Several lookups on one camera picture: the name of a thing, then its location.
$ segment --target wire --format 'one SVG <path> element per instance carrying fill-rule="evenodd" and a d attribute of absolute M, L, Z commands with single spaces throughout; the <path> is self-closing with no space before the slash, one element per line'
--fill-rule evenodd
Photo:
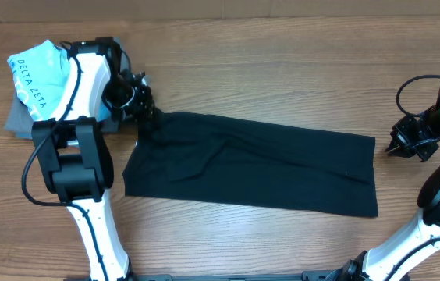
<path fill-rule="evenodd" d="M 128 61 L 128 71 L 130 72 L 130 75 L 132 74 L 132 61 L 130 60 L 130 57 L 128 56 L 128 54 L 125 52 L 125 50 L 121 50 L 121 53 L 125 54 L 126 57 L 126 61 Z"/>
<path fill-rule="evenodd" d="M 67 51 L 67 47 L 65 45 L 62 45 L 62 47 Z M 88 225 L 88 228 L 90 229 L 90 234 L 91 234 L 92 240 L 94 242 L 95 253 L 97 255 L 98 262 L 101 265 L 102 273 L 104 274 L 104 279 L 105 279 L 105 281 L 109 281 L 108 273 L 105 269 L 104 261 L 102 260 L 102 255 L 101 255 L 100 249 L 97 244 L 97 238 L 95 237 L 94 226 L 92 225 L 92 223 L 90 221 L 90 217 L 88 216 L 88 212 L 85 211 L 80 206 L 75 205 L 73 203 L 62 203 L 62 202 L 57 203 L 57 202 L 38 201 L 38 200 L 34 199 L 31 196 L 31 194 L 27 191 L 27 185 L 26 185 L 27 174 L 30 170 L 31 165 L 33 164 L 34 159 L 37 157 L 38 152 L 41 150 L 41 148 L 47 142 L 48 138 L 57 130 L 57 128 L 59 128 L 62 121 L 64 121 L 67 118 L 67 115 L 69 114 L 69 111 L 71 110 L 71 108 L 73 106 L 74 98 L 76 97 L 76 93 L 78 92 L 78 88 L 80 87 L 80 80 L 81 80 L 81 73 L 82 73 L 80 61 L 78 61 L 76 56 L 73 56 L 72 58 L 73 58 L 74 62 L 76 63 L 76 66 L 78 69 L 77 77 L 76 77 L 76 84 L 74 85 L 73 94 L 71 94 L 71 98 L 70 98 L 70 100 L 66 106 L 66 110 L 62 114 L 61 118 L 59 118 L 59 120 L 57 122 L 55 122 L 54 126 L 50 130 L 50 133 L 47 136 L 45 136 L 45 138 L 39 143 L 39 145 L 34 149 L 33 153 L 31 153 L 30 158 L 27 160 L 26 165 L 24 166 L 23 175 L 21 177 L 21 188 L 22 188 L 24 196 L 27 198 L 27 200 L 29 200 L 31 203 L 33 203 L 35 205 L 48 206 L 48 207 L 72 207 L 72 208 L 75 208 L 81 212 L 83 217 L 87 220 L 87 225 Z"/>
<path fill-rule="evenodd" d="M 397 102 L 397 107 L 400 109 L 401 112 L 403 112 L 405 115 L 407 116 L 412 116 L 412 117 L 421 117 L 421 114 L 413 114 L 410 112 L 407 112 L 401 105 L 400 105 L 400 93 L 402 92 L 402 90 L 409 84 L 413 83 L 416 80 L 421 80 L 421 79 L 440 79 L 440 75 L 433 75 L 433 74 L 428 74 L 428 75 L 421 75 L 421 76 L 416 76 L 414 78 L 409 79 L 408 81 L 406 81 L 404 84 L 402 84 L 402 86 L 400 86 L 399 90 L 397 91 L 397 97 L 396 97 L 396 102 Z"/>
<path fill-rule="evenodd" d="M 397 263 L 392 271 L 389 273 L 389 275 L 386 277 L 385 281 L 389 281 L 396 273 L 397 271 L 400 269 L 400 267 L 402 266 L 402 264 L 404 262 L 406 262 L 410 257 L 412 257 L 413 255 L 415 255 L 418 251 L 421 251 L 422 249 L 424 249 L 426 246 L 428 245 L 435 245 L 435 243 L 440 242 L 440 237 L 439 238 L 433 238 L 430 239 L 424 243 L 422 243 L 421 245 L 417 246 L 416 248 L 414 248 L 414 250 L 410 251 L 408 254 L 406 254 L 400 261 L 399 263 Z"/>

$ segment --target black cable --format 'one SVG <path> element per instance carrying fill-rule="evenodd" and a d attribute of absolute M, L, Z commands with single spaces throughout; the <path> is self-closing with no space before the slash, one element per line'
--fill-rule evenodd
<path fill-rule="evenodd" d="M 90 217 L 88 216 L 88 212 L 85 211 L 80 206 L 72 204 L 72 203 L 62 203 L 62 202 L 57 203 L 57 202 L 38 201 L 38 200 L 34 199 L 31 196 L 31 194 L 27 191 L 27 185 L 26 185 L 27 174 L 30 170 L 31 165 L 33 164 L 34 159 L 38 155 L 38 152 L 41 150 L 41 148 L 44 146 L 45 142 L 47 142 L 48 138 L 57 130 L 57 128 L 59 128 L 62 121 L 64 121 L 66 119 L 67 115 L 69 114 L 69 111 L 71 110 L 71 108 L 73 106 L 74 98 L 76 97 L 76 93 L 78 92 L 78 88 L 80 87 L 80 80 L 81 80 L 81 73 L 82 73 L 81 65 L 80 65 L 80 62 L 78 61 L 78 59 L 76 58 L 76 56 L 73 56 L 72 58 L 78 68 L 77 77 L 76 77 L 76 84 L 74 85 L 73 94 L 71 94 L 71 98 L 66 106 L 66 110 L 64 111 L 64 114 L 62 114 L 61 118 L 59 118 L 59 120 L 57 122 L 55 122 L 54 126 L 50 130 L 50 133 L 47 136 L 45 136 L 45 138 L 39 143 L 39 145 L 34 149 L 33 153 L 31 153 L 30 158 L 27 160 L 26 165 L 24 166 L 23 175 L 21 177 L 21 187 L 22 187 L 22 191 L 24 193 L 24 196 L 27 198 L 27 200 L 29 200 L 31 203 L 33 203 L 35 205 L 48 206 L 48 207 L 72 207 L 72 208 L 75 208 L 81 212 L 83 217 L 87 220 L 87 225 L 88 225 L 88 228 L 90 229 L 90 234 L 91 234 L 92 240 L 94 242 L 95 253 L 97 255 L 98 262 L 101 264 L 102 273 L 104 274 L 104 279 L 106 281 L 109 281 L 108 273 L 105 269 L 104 261 L 102 260 L 102 255 L 101 255 L 101 252 L 100 252 L 98 244 L 97 244 L 97 238 L 95 237 L 94 226 L 92 225 L 92 223 L 90 221 Z"/>
<path fill-rule="evenodd" d="M 414 250 L 410 251 L 408 254 L 406 254 L 406 256 L 404 256 L 399 263 L 397 263 L 392 271 L 389 273 L 389 275 L 386 277 L 385 281 L 389 281 L 396 273 L 397 271 L 400 269 L 400 266 L 402 266 L 402 264 L 404 262 L 406 262 L 410 257 L 412 257 L 414 254 L 416 254 L 418 251 L 421 251 L 423 248 L 427 247 L 428 245 L 435 245 L 435 243 L 440 242 L 440 237 L 439 238 L 433 238 L 430 239 L 424 243 L 422 243 L 421 245 L 417 246 L 416 248 L 414 248 Z"/>
<path fill-rule="evenodd" d="M 130 72 L 130 75 L 132 74 L 132 61 L 130 60 L 130 57 L 125 52 L 125 50 L 121 50 L 121 53 L 125 54 L 126 61 L 128 62 L 128 71 Z"/>
<path fill-rule="evenodd" d="M 420 80 L 420 79 L 440 79 L 440 75 L 432 75 L 432 74 L 428 74 L 428 75 L 421 75 L 421 76 L 416 76 L 414 78 L 409 79 L 408 81 L 406 81 L 404 84 L 402 84 L 402 86 L 400 86 L 399 90 L 397 91 L 397 97 L 396 97 L 396 101 L 397 101 L 397 107 L 400 109 L 401 112 L 403 112 L 405 115 L 407 116 L 412 116 L 412 117 L 421 117 L 421 114 L 413 114 L 410 112 L 407 112 L 401 105 L 400 105 L 400 93 L 402 92 L 402 90 L 409 84 L 413 83 L 416 80 Z"/>

